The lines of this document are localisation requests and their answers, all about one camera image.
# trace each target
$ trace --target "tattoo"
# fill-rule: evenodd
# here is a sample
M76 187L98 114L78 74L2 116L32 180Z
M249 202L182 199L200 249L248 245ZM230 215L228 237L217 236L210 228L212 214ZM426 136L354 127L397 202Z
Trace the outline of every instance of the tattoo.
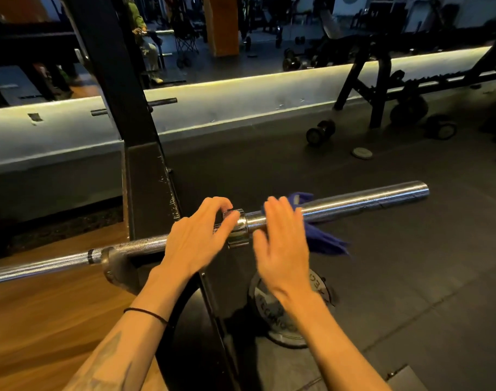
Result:
M64 391L123 391L125 382L132 366L128 364L125 375L121 381L105 381L94 377L95 373L117 351L121 339L121 332L116 333L112 339L105 343L85 374L76 373L69 381Z

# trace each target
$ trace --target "hand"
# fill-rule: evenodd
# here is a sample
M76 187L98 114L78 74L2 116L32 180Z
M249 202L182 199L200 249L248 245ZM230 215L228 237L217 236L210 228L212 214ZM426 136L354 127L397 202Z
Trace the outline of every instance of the hand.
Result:
M232 208L231 202L225 197L204 199L194 215L181 218L173 224L161 264L172 267L186 278L207 266L222 249L240 217L238 211L232 211L213 233L217 211L224 212Z
M286 197L269 197L264 203L268 238L262 230L253 234L257 270L284 309L292 297L311 291L310 251L306 243L302 211L291 208Z

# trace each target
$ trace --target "left hand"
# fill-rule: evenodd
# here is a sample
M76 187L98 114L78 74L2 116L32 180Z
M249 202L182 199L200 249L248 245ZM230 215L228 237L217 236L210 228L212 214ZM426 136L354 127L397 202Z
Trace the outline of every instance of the left hand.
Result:
M222 249L240 217L238 211L232 211L213 233L217 211L225 212L232 208L232 203L226 197L204 199L194 215L181 218L173 224L161 264L170 266L188 279L207 266Z

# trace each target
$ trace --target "wooden platform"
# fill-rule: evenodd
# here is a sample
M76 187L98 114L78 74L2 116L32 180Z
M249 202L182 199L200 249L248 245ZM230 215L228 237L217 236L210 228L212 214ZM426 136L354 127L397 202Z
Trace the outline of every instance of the wooden platform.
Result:
M0 260L38 261L126 241L123 223ZM134 296L98 266L0 284L0 391L61 390ZM144 391L164 390L153 362Z

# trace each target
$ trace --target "barbell sleeve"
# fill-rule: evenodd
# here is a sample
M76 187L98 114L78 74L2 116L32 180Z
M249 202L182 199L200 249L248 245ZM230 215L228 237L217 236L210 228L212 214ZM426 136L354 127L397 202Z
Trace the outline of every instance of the barbell sleeve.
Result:
M311 201L302 205L302 213L305 222L320 223L366 210L420 200L427 196L429 196L429 188L426 184L420 181L406 182ZM228 245L231 248L248 244L251 234L266 226L266 217L261 211L246 214L240 211L238 224L228 238ZM111 248L128 257L153 254L164 251L167 238L168 235L149 237L116 244ZM95 248L40 262L0 267L0 282L100 264L103 250L104 248Z

